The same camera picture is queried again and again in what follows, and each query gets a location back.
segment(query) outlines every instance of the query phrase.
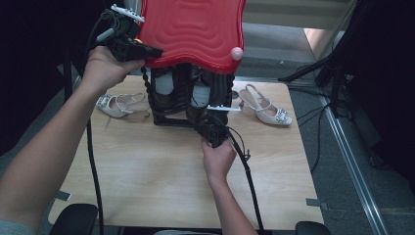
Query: wooden tabletop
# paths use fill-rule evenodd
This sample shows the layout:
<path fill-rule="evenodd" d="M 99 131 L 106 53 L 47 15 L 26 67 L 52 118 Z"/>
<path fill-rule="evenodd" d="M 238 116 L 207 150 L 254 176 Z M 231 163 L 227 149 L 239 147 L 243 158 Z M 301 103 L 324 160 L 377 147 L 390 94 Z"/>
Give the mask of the wooden tabletop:
<path fill-rule="evenodd" d="M 253 84 L 293 118 L 288 127 L 267 125 L 245 106 L 230 112 L 228 126 L 237 130 L 252 155 L 248 164 L 265 229 L 294 230 L 300 220 L 323 222 L 321 210 L 306 198 L 316 192 L 305 157 L 288 88 L 282 83 L 235 81 L 233 90 Z M 109 94 L 145 92 L 140 76 L 126 80 Z M 240 99 L 233 101 L 238 107 Z M 200 135 L 192 128 L 156 126 L 153 117 L 134 113 L 111 118 L 96 109 L 91 118 L 96 166 L 106 225 L 220 228 L 203 166 Z M 67 201 L 56 200 L 49 214 L 54 223 L 69 204 L 96 205 L 86 131 L 61 190 Z M 258 228 L 253 199 L 239 158 L 228 175 L 239 205 Z"/>

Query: shoe strap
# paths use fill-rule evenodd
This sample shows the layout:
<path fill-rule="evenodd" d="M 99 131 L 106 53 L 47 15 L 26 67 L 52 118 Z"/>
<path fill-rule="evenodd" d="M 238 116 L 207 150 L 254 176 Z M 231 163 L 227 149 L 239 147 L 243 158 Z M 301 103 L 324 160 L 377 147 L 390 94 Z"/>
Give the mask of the shoe strap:
<path fill-rule="evenodd" d="M 260 103 L 258 102 L 258 100 L 256 99 L 255 95 L 253 95 L 253 93 L 251 92 L 251 90 L 249 90 L 249 89 L 248 89 L 248 87 L 251 87 L 254 91 L 256 91 L 256 93 L 259 95 L 259 97 L 261 98 L 261 100 L 267 100 L 267 101 L 269 102 L 268 106 L 267 106 L 267 107 L 265 107 L 265 108 L 261 107 L 261 105 L 260 105 Z M 271 99 L 269 99 L 269 98 L 267 98 L 267 97 L 263 96 L 263 95 L 262 95 L 262 93 L 260 93 L 260 91 L 258 91 L 258 90 L 256 89 L 256 87 L 254 87 L 254 86 L 253 86 L 253 85 L 251 85 L 251 84 L 247 84 L 247 85 L 245 86 L 245 88 L 246 88 L 246 89 L 247 89 L 247 91 L 250 93 L 251 97 L 253 97 L 253 100 L 254 100 L 254 102 L 256 103 L 256 105 L 257 105 L 258 107 L 261 107 L 261 109 L 257 109 L 257 108 L 252 107 L 252 106 L 251 106 L 251 104 L 250 104 L 249 102 L 246 102 L 246 103 L 248 104 L 248 106 L 250 106 L 250 108 L 251 108 L 251 109 L 255 110 L 256 112 L 259 112 L 259 111 L 266 110 L 266 109 L 268 109 L 269 107 L 271 107 L 271 106 L 272 106 Z"/>
<path fill-rule="evenodd" d="M 138 96 L 138 95 L 141 95 L 141 98 L 139 100 L 134 99 L 134 97 Z M 131 100 L 133 100 L 133 102 L 122 104 L 122 103 L 118 102 L 118 98 L 131 99 Z M 142 102 L 145 98 L 146 98 L 146 95 L 143 92 L 138 92 L 138 93 L 135 93 L 133 95 L 119 95 L 115 98 L 115 103 L 122 112 L 127 113 L 127 114 L 132 114 L 133 112 L 129 111 L 128 108 L 135 105 L 135 104 L 137 104 L 137 103 Z"/>

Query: high heel shoe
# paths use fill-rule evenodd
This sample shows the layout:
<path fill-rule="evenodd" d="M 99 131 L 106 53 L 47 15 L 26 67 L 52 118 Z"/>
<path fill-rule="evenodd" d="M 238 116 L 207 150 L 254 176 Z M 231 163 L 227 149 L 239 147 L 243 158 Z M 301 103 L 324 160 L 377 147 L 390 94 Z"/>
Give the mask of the high heel shoe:
<path fill-rule="evenodd" d="M 242 99 L 241 105 L 247 103 L 251 109 L 255 110 L 256 116 L 262 122 L 278 125 L 290 125 L 293 122 L 287 111 L 274 106 L 271 100 L 264 97 L 256 87 L 248 84 L 245 88 L 239 92 L 239 97 Z M 253 89 L 259 98 L 256 98 L 249 88 Z"/>
<path fill-rule="evenodd" d="M 146 112 L 147 116 L 147 110 L 150 108 L 146 95 L 143 92 L 117 96 L 105 94 L 98 99 L 96 106 L 113 118 L 122 118 L 125 115 L 143 111 Z"/>

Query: black wire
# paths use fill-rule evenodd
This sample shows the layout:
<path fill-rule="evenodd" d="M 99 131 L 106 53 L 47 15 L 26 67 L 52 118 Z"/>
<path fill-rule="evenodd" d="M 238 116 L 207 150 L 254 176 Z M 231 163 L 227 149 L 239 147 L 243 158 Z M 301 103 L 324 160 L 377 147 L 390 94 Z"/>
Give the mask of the black wire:
<path fill-rule="evenodd" d="M 311 65 L 304 65 L 304 66 L 300 66 L 300 67 L 298 67 L 298 68 L 297 68 L 296 72 L 299 72 L 300 70 L 302 70 L 302 69 L 304 69 L 304 68 L 307 68 L 307 67 L 309 67 L 309 66 L 311 66 Z M 303 77 L 303 76 L 299 77 L 299 79 L 306 80 L 306 78 L 305 78 L 305 77 Z"/>
<path fill-rule="evenodd" d="M 322 108 L 323 107 L 318 107 L 318 108 L 312 109 L 312 110 L 308 111 L 305 115 L 303 115 L 301 117 L 297 117 L 297 120 L 300 120 L 301 118 L 304 118 L 305 116 L 309 115 L 311 112 L 316 111 L 316 110 L 320 110 Z"/>
<path fill-rule="evenodd" d="M 189 89 L 190 89 L 190 87 L 191 87 L 191 86 L 193 86 L 193 89 L 195 89 L 195 88 L 194 88 L 194 84 L 195 84 L 195 82 L 196 82 L 196 81 L 198 81 L 198 80 L 200 80 L 200 78 L 197 76 L 197 77 L 192 78 L 192 79 L 191 79 L 191 80 L 190 80 L 190 81 L 186 84 L 186 94 L 188 94 L 188 93 L 189 93 Z M 195 102 L 196 106 L 199 106 L 199 104 L 198 104 L 198 102 L 196 101 L 195 97 L 193 97 L 193 92 L 192 92 L 192 94 L 191 94 L 190 96 L 191 96 L 192 100 Z"/>
<path fill-rule="evenodd" d="M 318 93 L 318 92 L 305 90 L 305 89 L 300 89 L 300 88 L 295 88 L 295 87 L 289 87 L 289 90 L 298 91 L 298 92 L 302 92 L 302 93 L 307 93 L 307 94 L 310 94 L 310 95 L 317 95 L 317 96 L 323 96 L 323 97 L 328 97 L 328 98 L 331 97 L 330 95 L 326 95 L 326 94 L 323 94 L 323 93 Z"/>
<path fill-rule="evenodd" d="M 323 117 L 324 111 L 328 107 L 330 107 L 330 106 L 331 106 L 330 103 L 327 104 L 327 105 L 325 105 L 323 107 L 323 110 L 320 112 L 320 116 L 318 117 L 318 126 L 317 126 L 317 155 L 315 157 L 315 162 L 314 162 L 313 166 L 310 169 L 311 173 L 314 172 L 315 168 L 318 165 L 318 162 L 320 161 L 320 152 L 321 152 L 321 148 L 320 148 L 320 145 L 321 145 L 321 138 L 320 138 L 320 133 L 321 133 L 321 128 L 320 128 L 321 127 L 321 118 Z"/>
<path fill-rule="evenodd" d="M 103 21 L 102 17 L 100 17 L 100 19 L 98 19 L 92 30 L 91 33 L 89 34 L 89 38 L 88 38 L 88 42 L 87 42 L 87 46 L 85 49 L 85 61 L 84 64 L 86 65 L 87 61 L 88 61 L 88 56 L 89 56 L 89 51 L 92 49 L 92 45 L 94 43 L 95 40 L 93 40 L 94 34 L 96 29 L 98 28 L 98 26 L 101 24 L 101 22 Z M 79 72 L 80 77 L 82 79 L 83 77 L 83 71 Z M 95 160 L 94 160 L 94 148 L 92 145 L 92 124 L 91 124 L 91 117 L 88 120 L 88 123 L 86 124 L 86 136 L 87 136 L 87 144 L 88 144 L 88 157 L 89 157 L 89 163 L 91 165 L 91 170 L 92 170 L 92 177 L 94 180 L 94 187 L 95 187 L 95 195 L 97 198 L 97 206 L 98 206 L 98 218 L 99 218 L 99 227 L 100 227 L 100 235 L 104 235 L 104 210 L 103 210 L 103 203 L 102 203 L 102 196 L 101 196 L 101 187 L 100 187 L 100 182 L 99 182 L 99 178 L 98 178 L 98 172 L 97 172 L 97 167 L 95 166 Z"/>
<path fill-rule="evenodd" d="M 229 127 L 227 127 L 220 118 L 216 117 L 216 116 L 211 116 L 210 114 L 207 114 L 207 116 L 216 118 L 219 123 L 221 125 L 223 125 L 223 127 L 226 129 L 226 131 L 228 132 L 229 137 L 231 138 L 231 142 L 236 150 L 236 152 L 238 153 L 238 156 L 241 159 L 242 165 L 244 166 L 245 169 L 245 174 L 247 176 L 248 179 L 248 183 L 250 185 L 250 190 L 251 190 L 251 194 L 253 196 L 253 202 L 254 202 L 254 210 L 255 210 L 255 215 L 256 215 L 256 220 L 258 222 L 258 226 L 259 226 L 259 233 L 263 234 L 264 233 L 264 229 L 263 229 L 263 224 L 262 224 L 262 218 L 260 216 L 260 212 L 259 212 L 259 206 L 258 206 L 258 201 L 256 198 L 256 192 L 255 192 L 255 188 L 254 188 L 254 182 L 253 182 L 253 177 L 251 176 L 251 169 L 250 166 L 247 163 L 247 159 L 245 158 L 244 153 L 242 153 L 241 148 L 239 147 L 238 142 L 235 140 L 234 136 L 232 135 L 232 133 L 229 131 Z"/>
<path fill-rule="evenodd" d="M 231 127 L 228 127 L 228 128 L 233 130 L 239 136 L 239 139 L 241 140 L 241 143 L 242 143 L 242 151 L 244 152 L 244 156 L 245 156 L 245 144 L 244 144 L 244 140 L 242 139 L 241 135 L 234 128 L 231 128 Z"/>
<path fill-rule="evenodd" d="M 88 154 L 89 154 L 89 163 L 91 164 L 92 177 L 94 179 L 95 194 L 97 197 L 98 205 L 98 216 L 99 216 L 99 225 L 100 225 L 100 235 L 104 235 L 104 211 L 103 211 L 103 201 L 101 197 L 101 188 L 100 181 L 98 179 L 97 167 L 95 166 L 94 160 L 94 148 L 92 146 L 92 128 L 91 128 L 91 118 L 88 120 L 86 125 L 86 136 L 88 143 Z"/>
<path fill-rule="evenodd" d="M 107 4 L 106 4 L 105 0 L 103 0 L 103 7 L 104 7 L 104 9 L 107 9 Z"/>
<path fill-rule="evenodd" d="M 302 127 L 304 124 L 306 124 L 309 120 L 311 120 L 312 118 L 316 117 L 319 113 L 315 113 L 313 116 L 309 117 L 308 119 L 306 119 L 303 123 L 299 124 L 299 128 Z"/>

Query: finger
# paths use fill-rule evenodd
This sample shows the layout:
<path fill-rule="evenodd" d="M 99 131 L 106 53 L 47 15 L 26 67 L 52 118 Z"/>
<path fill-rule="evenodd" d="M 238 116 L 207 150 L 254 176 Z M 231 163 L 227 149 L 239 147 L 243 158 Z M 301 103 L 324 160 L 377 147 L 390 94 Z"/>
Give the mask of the finger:
<path fill-rule="evenodd" d="M 144 66 L 144 61 L 143 60 L 139 60 L 139 61 L 124 62 L 122 64 L 122 66 L 128 72 L 137 71 L 137 70 L 139 70 L 140 68 L 142 68 Z"/>
<path fill-rule="evenodd" d="M 109 54 L 110 53 L 110 55 L 111 55 L 110 49 L 108 49 L 105 46 L 97 46 L 97 47 L 95 47 L 94 49 L 92 49 L 91 51 L 89 51 L 89 56 L 91 56 L 91 55 L 93 55 L 95 53 L 97 53 L 97 54 L 99 54 L 99 53 L 101 53 L 101 54 Z"/>
<path fill-rule="evenodd" d="M 202 149 L 211 148 L 209 142 L 206 140 L 205 137 L 201 137 L 201 145 Z"/>
<path fill-rule="evenodd" d="M 224 139 L 222 145 L 232 145 L 229 139 Z"/>

